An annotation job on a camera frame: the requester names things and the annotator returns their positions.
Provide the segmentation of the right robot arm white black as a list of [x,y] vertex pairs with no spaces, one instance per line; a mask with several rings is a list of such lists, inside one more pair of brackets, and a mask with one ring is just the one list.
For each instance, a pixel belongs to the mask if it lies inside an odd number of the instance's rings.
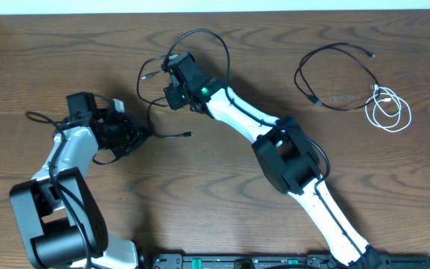
[[319,167],[326,154],[293,118],[265,114],[217,80],[195,90],[171,83],[164,93],[172,110],[189,105],[248,139],[267,180],[303,207],[325,238],[334,260],[348,268],[381,266],[378,252],[354,229],[326,186],[328,173]]

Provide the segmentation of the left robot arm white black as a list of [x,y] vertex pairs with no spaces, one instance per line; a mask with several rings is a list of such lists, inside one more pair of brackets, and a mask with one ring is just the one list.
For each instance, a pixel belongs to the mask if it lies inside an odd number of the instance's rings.
[[99,150],[129,155],[150,132],[130,114],[76,109],[62,121],[28,111],[30,120],[54,126],[54,147],[27,182],[14,185],[10,202],[34,268],[150,268],[131,240],[109,233],[85,181]]

